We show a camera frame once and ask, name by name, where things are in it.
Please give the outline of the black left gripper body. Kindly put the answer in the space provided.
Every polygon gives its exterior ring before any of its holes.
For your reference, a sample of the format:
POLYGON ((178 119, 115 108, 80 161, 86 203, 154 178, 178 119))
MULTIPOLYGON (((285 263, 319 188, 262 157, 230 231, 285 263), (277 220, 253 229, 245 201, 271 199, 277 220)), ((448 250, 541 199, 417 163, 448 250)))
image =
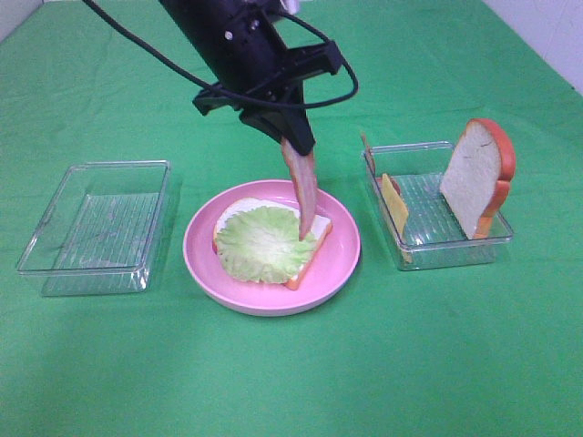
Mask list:
POLYGON ((279 8, 191 10, 191 43, 218 79, 193 100, 201 114, 226 105, 305 109, 305 102, 269 103, 265 96, 281 86, 338 72, 342 55, 332 40, 286 46, 272 23, 282 14, 279 8))

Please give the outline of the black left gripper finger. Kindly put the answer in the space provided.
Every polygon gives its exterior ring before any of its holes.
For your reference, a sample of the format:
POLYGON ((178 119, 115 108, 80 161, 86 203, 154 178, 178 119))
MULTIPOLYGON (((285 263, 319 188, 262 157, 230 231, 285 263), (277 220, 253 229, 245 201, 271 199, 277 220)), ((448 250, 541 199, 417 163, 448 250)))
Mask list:
MULTIPOLYGON (((270 91, 269 103, 299 105, 304 103, 303 85, 287 85, 270 91)), ((245 106, 240 121, 253 127, 277 142, 287 139, 298 154, 310 154, 315 139, 303 108, 274 108, 254 105, 245 106)))

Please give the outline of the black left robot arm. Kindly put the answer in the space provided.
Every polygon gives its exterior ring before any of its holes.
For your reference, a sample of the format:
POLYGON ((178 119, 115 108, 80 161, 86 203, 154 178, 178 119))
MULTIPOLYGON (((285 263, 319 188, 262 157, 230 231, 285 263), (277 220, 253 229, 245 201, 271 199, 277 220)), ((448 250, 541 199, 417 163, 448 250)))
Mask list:
POLYGON ((163 7, 218 79, 193 100, 202 115, 225 106, 240 121, 307 156, 315 139, 303 107, 304 80, 336 74, 338 46, 289 48, 272 21, 275 1, 165 1, 163 7))

